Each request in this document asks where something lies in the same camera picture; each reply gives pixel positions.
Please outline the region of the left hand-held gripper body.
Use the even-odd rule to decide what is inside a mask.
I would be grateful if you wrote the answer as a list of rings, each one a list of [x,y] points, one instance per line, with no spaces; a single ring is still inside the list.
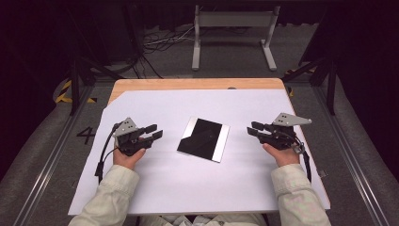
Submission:
[[[116,147],[124,154],[131,156],[140,149],[152,146],[152,137],[140,138],[145,127],[137,127],[131,118],[122,121],[113,134]]]

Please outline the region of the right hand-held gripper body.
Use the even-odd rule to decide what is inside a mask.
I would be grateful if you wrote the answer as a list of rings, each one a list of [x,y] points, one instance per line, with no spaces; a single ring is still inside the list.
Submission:
[[[280,113],[271,124],[261,125],[260,130],[267,131],[261,142],[268,143],[279,151],[289,148],[293,148],[295,151],[304,151],[304,144],[297,137],[294,127],[311,123],[311,119]]]

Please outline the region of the black panel with silver edges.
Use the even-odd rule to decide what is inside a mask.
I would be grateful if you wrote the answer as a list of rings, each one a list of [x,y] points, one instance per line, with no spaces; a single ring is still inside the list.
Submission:
[[[177,151],[221,162],[230,126],[191,117]]]

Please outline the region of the person's right hand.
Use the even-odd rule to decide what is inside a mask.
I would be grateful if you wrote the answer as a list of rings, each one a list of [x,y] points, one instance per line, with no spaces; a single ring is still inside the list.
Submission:
[[[279,151],[267,143],[263,145],[263,148],[275,158],[279,167],[300,163],[300,157],[293,149]]]

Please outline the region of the person's left hand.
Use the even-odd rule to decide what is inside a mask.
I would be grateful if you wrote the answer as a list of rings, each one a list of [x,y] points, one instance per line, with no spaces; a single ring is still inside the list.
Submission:
[[[122,153],[119,149],[113,152],[113,164],[123,166],[129,170],[133,170],[136,163],[145,155],[146,150],[140,149],[131,156]]]

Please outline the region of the white paper sheet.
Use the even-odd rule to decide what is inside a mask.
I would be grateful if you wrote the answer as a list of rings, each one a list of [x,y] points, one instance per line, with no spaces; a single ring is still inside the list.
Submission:
[[[155,124],[163,133],[136,165],[139,182],[130,214],[275,211],[271,172],[277,165],[247,128],[254,121],[270,123],[279,113],[293,111],[283,89],[125,91],[103,111],[69,212],[79,214],[94,196],[100,155],[114,147],[108,135],[126,118],[139,127]],[[220,162],[178,152],[192,117],[229,126]]]

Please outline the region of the black tripod stand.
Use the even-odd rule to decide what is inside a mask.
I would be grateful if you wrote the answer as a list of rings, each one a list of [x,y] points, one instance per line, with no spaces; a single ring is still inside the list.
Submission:
[[[309,79],[309,82],[313,87],[320,87],[325,79],[327,79],[327,109],[329,113],[334,116],[335,85],[337,80],[337,65],[335,64],[335,59],[336,57],[334,54],[327,52],[314,61],[299,67],[291,73],[285,74],[281,80],[283,83],[286,83],[310,69],[314,69],[314,73]]]
[[[70,59],[70,79],[72,81],[71,116],[73,116],[76,114],[81,104],[87,101],[81,98],[79,93],[79,82],[82,81],[85,87],[92,87],[96,82],[94,74],[90,70],[91,68],[95,68],[100,73],[116,80],[121,79],[121,76],[108,70],[100,63],[81,55],[78,39],[79,29],[76,26],[74,18],[68,7],[62,6],[59,10],[60,32],[62,33],[65,49]]]

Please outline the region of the yellow black floor tape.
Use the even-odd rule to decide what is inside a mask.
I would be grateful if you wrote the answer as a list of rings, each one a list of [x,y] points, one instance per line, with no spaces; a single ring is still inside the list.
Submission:
[[[64,83],[64,85],[62,86],[61,91],[59,92],[58,96],[55,99],[56,103],[71,103],[72,102],[72,98],[66,96],[67,91],[71,86],[72,86],[71,79],[67,79],[66,82]]]

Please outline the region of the metal floor rail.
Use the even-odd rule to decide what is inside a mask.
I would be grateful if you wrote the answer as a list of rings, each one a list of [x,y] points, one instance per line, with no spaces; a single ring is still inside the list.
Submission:
[[[40,174],[36,177],[35,184],[33,185],[23,207],[19,212],[18,217],[16,217],[12,226],[26,226],[28,221],[31,219],[47,185],[51,180],[59,158],[64,152],[65,145],[70,133],[72,132],[72,128],[74,127],[79,115],[83,111],[83,108],[92,90],[93,87],[82,87],[82,92],[78,96],[78,106],[74,109],[74,113],[67,118],[55,146],[50,152]]]
[[[338,120],[333,116],[327,107],[327,97],[321,88],[313,88],[313,93],[317,101],[322,105],[327,121],[332,128],[335,138],[338,140],[345,165],[355,182],[357,190],[366,205],[366,208],[374,222],[375,226],[390,226],[376,196],[370,187],[370,183],[361,169],[357,158],[355,157],[348,140],[344,136],[343,130]]]

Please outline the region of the white metal stand frame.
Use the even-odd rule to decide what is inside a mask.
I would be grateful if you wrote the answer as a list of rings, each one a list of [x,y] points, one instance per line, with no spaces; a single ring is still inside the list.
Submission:
[[[199,5],[195,7],[194,47],[192,70],[200,69],[200,29],[202,27],[264,27],[266,36],[260,40],[266,63],[271,72],[277,70],[270,43],[279,17],[280,6],[267,11],[202,11]]]

